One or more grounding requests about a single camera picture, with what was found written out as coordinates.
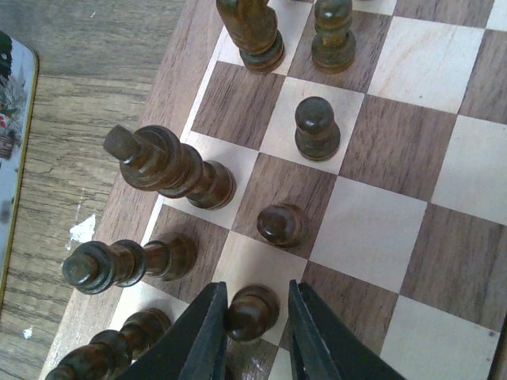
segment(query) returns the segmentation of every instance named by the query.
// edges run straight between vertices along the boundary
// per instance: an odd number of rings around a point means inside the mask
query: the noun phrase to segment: chess piece
[[[352,0],[317,0],[311,57],[318,70],[336,74],[347,70],[356,54],[352,25]]]
[[[112,245],[100,241],[81,244],[63,263],[67,282],[86,295],[112,285],[130,287],[147,273],[163,281],[179,279],[193,268],[196,246],[184,234],[166,234],[144,247],[132,240]]]
[[[334,121],[334,111],[321,97],[308,97],[295,110],[295,144],[309,160],[331,158],[340,145],[340,128]]]
[[[224,207],[234,196],[236,182],[225,166],[203,161],[164,127],[150,125],[132,133],[117,125],[104,148],[120,161],[125,181],[139,190],[172,199],[186,196],[195,207],[208,210]]]
[[[160,310],[151,308],[131,315],[121,330],[105,330],[89,344],[67,354],[49,372],[46,380],[105,380],[116,378],[152,347],[171,322]]]
[[[270,243],[291,248],[308,239],[310,223],[306,213],[296,205],[273,204],[257,217],[257,230]]]
[[[250,285],[232,298],[225,315],[225,329],[232,340],[250,342],[271,329],[279,314],[276,294],[267,287]]]
[[[266,73],[284,59],[285,47],[268,0],[216,0],[216,7],[248,70]]]

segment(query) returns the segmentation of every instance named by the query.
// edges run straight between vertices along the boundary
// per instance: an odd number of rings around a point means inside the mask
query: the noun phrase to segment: light wooden square
[[[458,116],[432,203],[507,225],[507,125]]]
[[[288,284],[303,277],[307,261],[260,241],[229,232],[213,281],[225,281],[229,302],[243,287],[260,284],[273,290],[280,300],[276,325],[263,336],[278,345],[288,319]]]
[[[329,101],[334,110],[334,119],[340,128],[341,141],[338,152],[328,161],[310,161],[301,155],[295,145],[295,109],[307,97],[322,97]],[[262,140],[261,152],[338,174],[363,99],[362,93],[296,78],[285,78]]]
[[[109,328],[120,330],[123,323],[133,313],[149,307],[160,309],[170,319],[171,323],[174,323],[188,306],[188,303],[170,294],[160,291],[147,283],[139,282],[133,287],[125,287],[123,289]]]
[[[498,337],[400,296],[380,357],[410,380],[486,380]]]
[[[368,93],[457,113],[483,33],[394,17]]]
[[[287,75],[294,58],[295,50],[298,47],[299,39],[303,34],[304,25],[310,14],[311,4],[307,2],[295,2],[292,0],[272,0],[268,4],[276,12],[278,19],[278,30],[282,35],[285,44],[284,61],[273,71],[275,74]],[[227,35],[223,41],[219,61],[245,66],[239,50]]]
[[[398,293],[426,202],[338,177],[310,260]]]
[[[194,207],[186,198],[165,198],[164,204],[230,229],[245,193],[250,174],[254,169],[257,151],[194,131],[190,131],[186,143],[196,148],[204,160],[218,161],[225,165],[234,174],[236,193],[228,205],[218,210],[203,210]]]

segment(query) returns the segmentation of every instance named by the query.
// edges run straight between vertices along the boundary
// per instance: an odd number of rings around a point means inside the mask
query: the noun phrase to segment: dark brown chess piece
[[[117,125],[106,136],[104,148],[120,161],[127,183],[167,198],[187,197],[198,208],[216,209],[233,198],[232,173],[216,161],[203,161],[190,145],[180,143],[170,130],[150,125],[135,133]]]
[[[275,70],[285,47],[275,11],[267,0],[216,0],[216,7],[248,70]]]
[[[308,97],[295,110],[295,144],[309,160],[331,158],[340,145],[340,128],[334,121],[334,111],[321,97]]]
[[[308,239],[307,214],[294,204],[272,204],[257,217],[257,230],[264,239],[282,248],[296,247]]]
[[[196,246],[184,234],[166,234],[144,247],[132,240],[106,245],[81,244],[63,263],[63,276],[82,293],[95,295],[112,285],[130,287],[144,274],[163,281],[179,279],[193,268]]]
[[[311,56],[315,67],[328,74],[347,70],[356,54],[352,25],[352,0],[317,0],[315,36]]]
[[[224,325],[232,340],[250,342],[271,329],[279,314],[280,303],[276,294],[267,287],[250,285],[232,298]]]
[[[46,380],[105,380],[117,377],[152,347],[171,326],[155,308],[131,315],[121,330],[105,330],[67,354]]]

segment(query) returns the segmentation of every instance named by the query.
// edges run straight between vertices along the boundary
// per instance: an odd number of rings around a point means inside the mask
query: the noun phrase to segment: wooden table
[[[0,315],[2,380],[40,373],[71,296],[61,276],[69,229],[100,219],[117,171],[102,139],[115,124],[137,126],[183,4],[0,0],[0,29],[40,58]]]

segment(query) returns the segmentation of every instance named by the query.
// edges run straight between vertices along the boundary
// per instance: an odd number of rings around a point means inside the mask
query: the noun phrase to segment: wood grain
[[[229,230],[163,205],[151,239],[168,232],[179,232],[191,238],[197,247],[197,261],[182,279],[164,282],[145,277],[144,282],[190,303],[212,281]]]
[[[217,62],[192,130],[258,150],[283,82],[278,74]]]
[[[366,347],[380,354],[398,295],[308,261],[301,282],[310,284]]]
[[[186,3],[162,60],[141,125],[164,125],[177,135],[181,134],[221,28],[216,12],[196,11],[205,6],[204,0]],[[117,177],[95,238],[105,242],[117,238],[139,241],[155,199],[155,193],[138,192]],[[89,296],[73,292],[40,378],[44,378],[71,349],[87,343],[96,331],[107,329],[120,294],[119,289],[112,289],[88,299]]]
[[[263,339],[251,344],[227,340],[226,364],[234,379],[268,380],[278,347]]]
[[[400,294],[500,332],[505,268],[507,227],[429,204]]]
[[[366,93],[379,60],[391,18],[382,14],[353,11],[352,32],[357,46],[352,66],[340,74],[324,74],[315,69],[311,59],[311,41],[315,36],[315,17],[312,8],[299,41],[288,76],[328,86]]]
[[[456,115],[367,95],[340,175],[430,201]]]
[[[485,28],[494,0],[398,0],[395,16]]]
[[[307,213],[310,234],[304,244],[285,251],[307,259],[314,246],[335,180],[333,174],[259,154],[232,230],[267,243],[257,231],[257,217],[261,210],[275,203],[295,204]]]
[[[486,30],[460,115],[507,124],[507,32]]]

